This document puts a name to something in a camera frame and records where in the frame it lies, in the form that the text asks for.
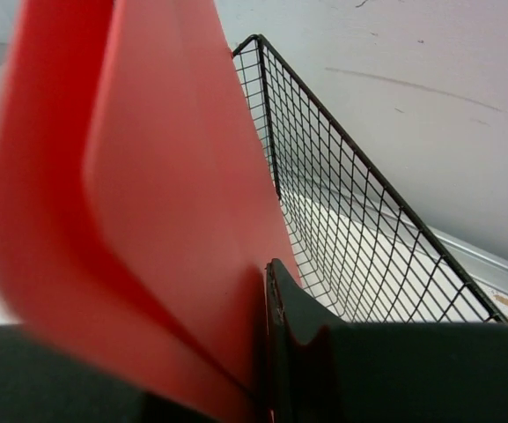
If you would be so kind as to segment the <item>red folder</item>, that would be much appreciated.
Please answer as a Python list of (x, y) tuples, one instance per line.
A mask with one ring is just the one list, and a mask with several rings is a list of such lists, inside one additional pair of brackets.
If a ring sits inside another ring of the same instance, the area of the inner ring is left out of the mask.
[(296, 268), (211, 1), (24, 1), (0, 90), (0, 296), (222, 422), (268, 417), (264, 269)]

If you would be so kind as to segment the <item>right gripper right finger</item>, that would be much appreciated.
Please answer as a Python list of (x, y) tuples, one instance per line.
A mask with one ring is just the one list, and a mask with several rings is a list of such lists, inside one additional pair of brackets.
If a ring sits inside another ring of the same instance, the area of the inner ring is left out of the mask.
[(266, 268), (277, 422), (508, 422), (508, 325), (346, 323)]

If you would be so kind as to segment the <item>aluminium table frame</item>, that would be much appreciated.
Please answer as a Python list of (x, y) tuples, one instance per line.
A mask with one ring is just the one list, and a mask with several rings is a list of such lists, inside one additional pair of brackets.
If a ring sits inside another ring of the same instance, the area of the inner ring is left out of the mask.
[(435, 228), (431, 231), (475, 280), (508, 294), (508, 261)]

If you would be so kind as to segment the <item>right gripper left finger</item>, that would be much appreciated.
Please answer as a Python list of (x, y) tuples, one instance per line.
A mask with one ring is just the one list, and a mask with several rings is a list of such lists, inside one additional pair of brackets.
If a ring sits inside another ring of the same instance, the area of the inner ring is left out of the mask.
[(40, 344), (17, 324), (0, 325), (0, 422), (206, 422)]

